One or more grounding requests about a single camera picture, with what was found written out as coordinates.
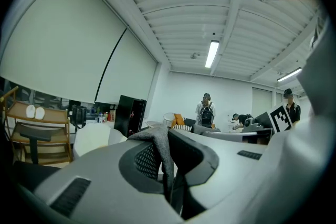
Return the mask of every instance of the roller blind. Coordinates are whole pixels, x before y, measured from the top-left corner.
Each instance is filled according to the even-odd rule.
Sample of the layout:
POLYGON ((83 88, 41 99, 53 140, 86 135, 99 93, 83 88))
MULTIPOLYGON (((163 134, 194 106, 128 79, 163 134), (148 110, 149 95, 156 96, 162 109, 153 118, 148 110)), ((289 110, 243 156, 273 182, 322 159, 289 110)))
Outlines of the roller blind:
POLYGON ((277 104, 280 104, 282 102, 282 94, 277 93, 276 97, 277 97, 277 104))
POLYGON ((97 101, 117 103, 121 94, 147 100, 155 68, 156 61, 126 30, 106 69, 97 101))
POLYGON ((252 116, 257 117, 272 108, 272 92, 252 88, 252 116))
POLYGON ((36 0, 9 39, 0 76, 43 93, 93 103, 125 29, 102 0, 36 0))

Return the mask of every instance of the gray cloth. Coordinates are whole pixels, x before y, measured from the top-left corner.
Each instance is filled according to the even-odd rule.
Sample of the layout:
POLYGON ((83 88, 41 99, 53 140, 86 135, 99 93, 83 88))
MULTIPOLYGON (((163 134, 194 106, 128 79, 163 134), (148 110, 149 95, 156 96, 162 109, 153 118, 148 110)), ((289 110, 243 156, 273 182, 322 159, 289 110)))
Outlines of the gray cloth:
POLYGON ((129 140, 152 141, 157 148, 162 160, 163 186, 168 202, 172 198, 174 183, 174 163, 170 156, 167 127, 155 127, 131 135, 129 140))
POLYGON ((191 130, 192 133, 194 134, 200 134, 202 135, 204 132, 220 132, 220 129, 218 128, 207 128, 207 127, 204 127, 204 126, 199 126, 197 124, 195 124, 191 130))

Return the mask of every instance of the white slippers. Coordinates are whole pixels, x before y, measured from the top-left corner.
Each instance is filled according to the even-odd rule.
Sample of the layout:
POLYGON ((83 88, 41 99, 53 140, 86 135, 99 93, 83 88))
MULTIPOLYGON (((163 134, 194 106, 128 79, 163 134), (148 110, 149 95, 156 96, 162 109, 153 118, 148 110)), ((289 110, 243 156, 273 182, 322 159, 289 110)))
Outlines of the white slippers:
POLYGON ((27 118, 33 119, 35 118, 35 107, 31 104, 29 106, 27 106, 26 108, 26 116, 27 118))
POLYGON ((26 116, 30 119, 42 120, 44 118, 45 111, 43 108, 38 107, 37 109, 31 104, 26 108, 26 116))
POLYGON ((35 119, 42 120, 44 118, 45 111, 43 108, 38 107, 35 112, 35 119))

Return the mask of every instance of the white wall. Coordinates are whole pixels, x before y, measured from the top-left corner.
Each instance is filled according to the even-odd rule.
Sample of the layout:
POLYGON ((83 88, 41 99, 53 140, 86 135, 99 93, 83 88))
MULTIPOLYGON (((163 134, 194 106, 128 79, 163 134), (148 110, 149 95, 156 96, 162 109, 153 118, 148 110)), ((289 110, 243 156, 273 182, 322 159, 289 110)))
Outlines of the white wall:
POLYGON ((255 84, 195 74, 162 71, 160 86, 155 91, 149 120, 162 122, 167 112, 196 119, 196 106, 205 92, 216 105, 214 123, 222 131, 228 130, 228 119, 234 113, 251 114, 252 86, 255 84))
POLYGON ((151 121, 162 122, 163 115, 166 111, 164 99, 167 93, 167 81, 169 75, 169 67, 165 64, 158 64, 152 81, 152 86, 146 106, 145 117, 151 121))

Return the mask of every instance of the ceiling beam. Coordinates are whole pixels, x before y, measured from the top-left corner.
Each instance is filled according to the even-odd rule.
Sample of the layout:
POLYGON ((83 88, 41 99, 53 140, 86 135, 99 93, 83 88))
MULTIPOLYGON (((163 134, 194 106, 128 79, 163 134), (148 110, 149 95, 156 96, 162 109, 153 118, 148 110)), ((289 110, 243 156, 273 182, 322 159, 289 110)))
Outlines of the ceiling beam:
POLYGON ((266 73, 268 70, 275 67, 278 63, 283 61, 287 56, 289 56, 297 47, 299 47, 302 42, 314 31, 316 23, 317 23, 318 13, 316 13, 312 20, 310 20, 309 24, 304 28, 304 30, 296 37, 296 39, 286 48, 284 49, 276 58, 274 58, 271 62, 253 74, 250 78, 250 81, 254 81, 259 78, 262 74, 266 73))
POLYGON ((222 58, 222 55, 229 43, 232 31, 235 27, 236 21, 237 21, 237 17, 238 17, 238 13, 239 13, 239 7, 240 7, 240 1, 241 0, 230 0, 230 7, 229 7, 229 12, 227 15, 227 20, 226 20, 226 24, 224 27, 224 35, 222 40, 220 40, 219 43, 219 48, 217 51, 217 55, 215 57, 214 62, 212 63, 211 66, 211 72, 210 74, 213 75, 214 72, 216 71, 216 68, 218 66, 219 61, 222 58))

